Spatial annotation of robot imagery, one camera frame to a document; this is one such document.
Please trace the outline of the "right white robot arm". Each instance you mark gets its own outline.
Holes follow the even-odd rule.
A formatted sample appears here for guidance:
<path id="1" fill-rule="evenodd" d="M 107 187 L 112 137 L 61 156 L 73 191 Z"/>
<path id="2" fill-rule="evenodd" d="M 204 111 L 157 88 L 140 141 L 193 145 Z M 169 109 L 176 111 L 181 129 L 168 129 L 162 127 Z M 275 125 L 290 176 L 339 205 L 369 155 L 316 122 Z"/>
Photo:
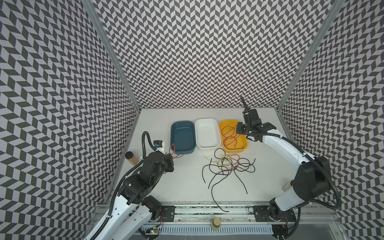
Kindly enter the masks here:
<path id="1" fill-rule="evenodd" d="M 288 211 L 308 203 L 317 203 L 331 210 L 341 209 L 341 196 L 332 181 L 328 159 L 304 151 L 273 124 L 263 123 L 256 109 L 245 107 L 243 117 L 244 121 L 237 123 L 237 134 L 270 146 L 296 170 L 288 189 L 270 201 L 267 210 L 271 220 L 282 220 Z"/>

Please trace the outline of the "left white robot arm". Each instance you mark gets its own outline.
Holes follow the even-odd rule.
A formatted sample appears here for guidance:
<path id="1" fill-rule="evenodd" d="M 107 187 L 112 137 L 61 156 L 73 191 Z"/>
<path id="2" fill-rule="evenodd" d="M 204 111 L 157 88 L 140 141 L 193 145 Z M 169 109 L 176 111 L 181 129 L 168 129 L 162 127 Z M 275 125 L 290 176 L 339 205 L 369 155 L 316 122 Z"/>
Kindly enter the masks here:
<path id="1" fill-rule="evenodd" d="M 155 240 L 160 235 L 159 225 L 147 231 L 142 227 L 149 222 L 164 222 L 162 203 L 150 193 L 163 174 L 174 171 L 174 158 L 157 149 L 147 131 L 141 142 L 141 161 L 119 181 L 108 210 L 86 240 L 127 240 L 136 232 L 147 240 Z"/>

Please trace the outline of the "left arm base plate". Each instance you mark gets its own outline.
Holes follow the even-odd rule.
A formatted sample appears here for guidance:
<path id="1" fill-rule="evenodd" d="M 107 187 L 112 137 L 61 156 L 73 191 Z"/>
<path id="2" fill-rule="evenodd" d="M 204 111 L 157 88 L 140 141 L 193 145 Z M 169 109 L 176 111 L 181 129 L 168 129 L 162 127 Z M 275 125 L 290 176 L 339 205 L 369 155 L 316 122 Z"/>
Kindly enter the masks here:
<path id="1" fill-rule="evenodd" d="M 171 223 L 175 219 L 175 206 L 161 206 L 156 209 L 150 209 L 150 222 Z"/>

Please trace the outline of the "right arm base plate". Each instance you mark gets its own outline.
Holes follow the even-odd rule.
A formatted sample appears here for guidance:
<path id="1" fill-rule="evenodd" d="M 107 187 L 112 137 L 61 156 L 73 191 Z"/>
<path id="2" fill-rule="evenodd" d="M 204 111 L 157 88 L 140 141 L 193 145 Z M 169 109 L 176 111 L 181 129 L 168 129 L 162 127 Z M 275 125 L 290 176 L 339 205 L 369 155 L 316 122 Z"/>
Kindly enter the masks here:
<path id="1" fill-rule="evenodd" d="M 271 206 L 252 206 L 253 214 L 257 222 L 290 223 L 296 221 L 296 215 L 292 210 L 282 212 L 279 208 Z"/>

